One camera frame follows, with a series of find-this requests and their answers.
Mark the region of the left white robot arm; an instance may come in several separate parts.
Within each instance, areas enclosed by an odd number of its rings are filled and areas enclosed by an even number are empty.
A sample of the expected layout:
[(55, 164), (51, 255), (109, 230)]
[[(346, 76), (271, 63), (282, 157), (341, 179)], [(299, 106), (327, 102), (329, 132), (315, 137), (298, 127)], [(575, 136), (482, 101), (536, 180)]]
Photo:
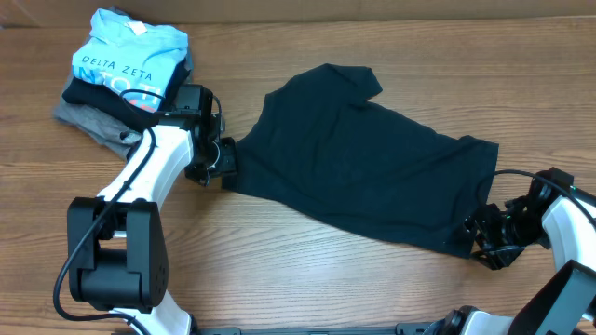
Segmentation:
[(68, 259), (57, 278), (72, 298), (96, 309), (92, 319), (120, 318), (138, 334), (197, 334), (195, 318), (168, 291), (169, 258), (160, 219), (178, 176), (208, 184), (237, 170), (231, 138), (198, 128), (155, 126), (114, 181), (67, 210)]

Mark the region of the dark teal t-shirt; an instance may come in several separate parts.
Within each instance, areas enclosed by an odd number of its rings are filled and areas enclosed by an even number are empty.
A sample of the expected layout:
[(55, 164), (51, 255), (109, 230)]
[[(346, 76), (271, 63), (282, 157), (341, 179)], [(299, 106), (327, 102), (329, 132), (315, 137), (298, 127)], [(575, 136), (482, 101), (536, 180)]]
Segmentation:
[(353, 234), (467, 258), (495, 143), (452, 138), (374, 102), (372, 69), (323, 64), (268, 93), (224, 189)]

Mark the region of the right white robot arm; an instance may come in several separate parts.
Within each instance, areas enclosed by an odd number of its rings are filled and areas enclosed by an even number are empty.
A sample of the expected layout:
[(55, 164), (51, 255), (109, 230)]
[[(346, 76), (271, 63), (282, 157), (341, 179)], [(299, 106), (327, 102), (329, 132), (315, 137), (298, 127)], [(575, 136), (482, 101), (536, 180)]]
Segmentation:
[(542, 217), (557, 273), (514, 317), (451, 311), (435, 334), (570, 335), (595, 321), (595, 207), (559, 197)]

